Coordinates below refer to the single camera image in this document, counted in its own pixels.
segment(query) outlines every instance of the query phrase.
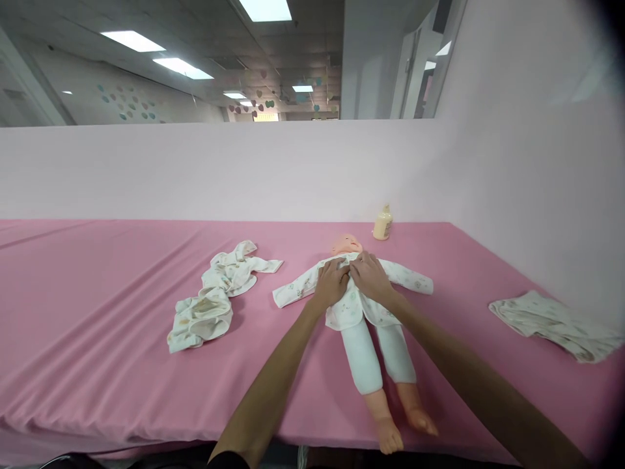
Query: yellow bottle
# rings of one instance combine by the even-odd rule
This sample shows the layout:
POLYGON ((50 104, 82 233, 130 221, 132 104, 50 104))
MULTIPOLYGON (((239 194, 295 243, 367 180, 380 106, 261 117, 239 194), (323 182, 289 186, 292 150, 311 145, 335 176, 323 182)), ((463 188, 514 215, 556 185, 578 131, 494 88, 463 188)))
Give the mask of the yellow bottle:
POLYGON ((393 224, 393 215, 389 204, 386 204, 382 211, 378 214, 378 219, 373 227, 373 237, 380 241, 387 240, 391 234, 391 225, 393 224))

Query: folded baby garment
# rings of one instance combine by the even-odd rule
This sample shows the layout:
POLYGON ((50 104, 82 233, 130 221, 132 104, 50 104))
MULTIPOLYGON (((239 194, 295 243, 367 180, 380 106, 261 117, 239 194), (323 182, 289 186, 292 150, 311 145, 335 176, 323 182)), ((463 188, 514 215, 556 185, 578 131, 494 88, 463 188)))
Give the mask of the folded baby garment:
POLYGON ((550 340, 579 363, 598 363, 625 342, 620 331, 573 319, 566 306, 534 290, 519 298, 492 302, 488 308, 519 334, 550 340))
POLYGON ((252 241, 240 242, 231 253, 219 253, 202 275, 197 296, 176 304, 174 327, 167 336, 169 353, 199 347, 205 341, 225 334, 232 320, 229 298, 245 293, 257 281, 252 272, 273 274, 284 261, 265 261, 248 257, 256 251, 252 241))
MULTIPOLYGON (((296 278, 293 283, 275 289, 273 291, 273 301, 275 301, 278 307, 284 307, 312 294, 317 286, 320 267, 337 257, 343 258, 339 266, 344 266, 356 259, 358 255, 358 253, 341 254, 318 262, 300 275, 300 277, 296 278)), ((383 259, 379 259, 379 261, 391 282, 414 292, 433 293, 434 284, 432 279, 402 265, 383 259)), ((354 280, 350 277, 347 291, 343 297, 326 311, 326 326, 336 331, 342 331, 360 323, 363 319, 363 314, 375 326, 385 327, 401 324, 388 309, 361 294, 354 280)))

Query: doll face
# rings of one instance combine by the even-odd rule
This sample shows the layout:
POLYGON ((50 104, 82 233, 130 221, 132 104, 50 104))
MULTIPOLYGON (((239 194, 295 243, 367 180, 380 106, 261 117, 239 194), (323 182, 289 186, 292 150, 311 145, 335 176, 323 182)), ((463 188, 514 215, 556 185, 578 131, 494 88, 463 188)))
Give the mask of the doll face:
POLYGON ((355 236, 342 234, 332 245, 332 255, 363 251, 363 245, 358 242, 355 236))

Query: white pants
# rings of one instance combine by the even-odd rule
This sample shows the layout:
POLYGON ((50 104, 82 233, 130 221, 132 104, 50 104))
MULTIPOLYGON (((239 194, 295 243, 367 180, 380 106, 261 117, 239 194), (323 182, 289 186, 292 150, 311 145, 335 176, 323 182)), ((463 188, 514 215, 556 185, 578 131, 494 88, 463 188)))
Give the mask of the white pants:
MULTIPOLYGON (((376 327, 376 331, 384 357, 384 366, 393 382, 416 383, 417 375, 408 354, 402 327, 399 325, 376 327)), ((340 334, 358 392, 364 395, 382 389, 380 362, 366 320, 363 318, 361 322, 342 330, 340 334)))

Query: pink tablecloth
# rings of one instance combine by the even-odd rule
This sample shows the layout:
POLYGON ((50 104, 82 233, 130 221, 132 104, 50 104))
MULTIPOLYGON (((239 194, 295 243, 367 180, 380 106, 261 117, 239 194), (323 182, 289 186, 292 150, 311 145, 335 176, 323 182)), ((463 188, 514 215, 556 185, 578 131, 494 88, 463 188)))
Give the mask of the pink tablecloth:
MULTIPOLYGON (((380 257, 430 276, 433 296, 404 292, 586 454, 599 449, 622 351, 579 365, 547 341, 517 335, 487 305, 536 285, 452 225, 396 224, 386 242, 370 230, 359 223, 0 221, 0 463, 215 440, 304 305, 280 310, 271 291, 327 257, 343 231, 380 257), (213 255, 245 239, 258 245, 260 257, 285 264, 276 274, 259 274, 249 292, 233 299, 228 334, 170 355, 165 338, 176 301, 197 293, 213 255)), ((387 382, 406 447, 513 461, 411 337, 408 346, 441 437, 410 431, 387 382)), ((315 446, 377 445, 340 335, 322 322, 279 436, 315 446)))

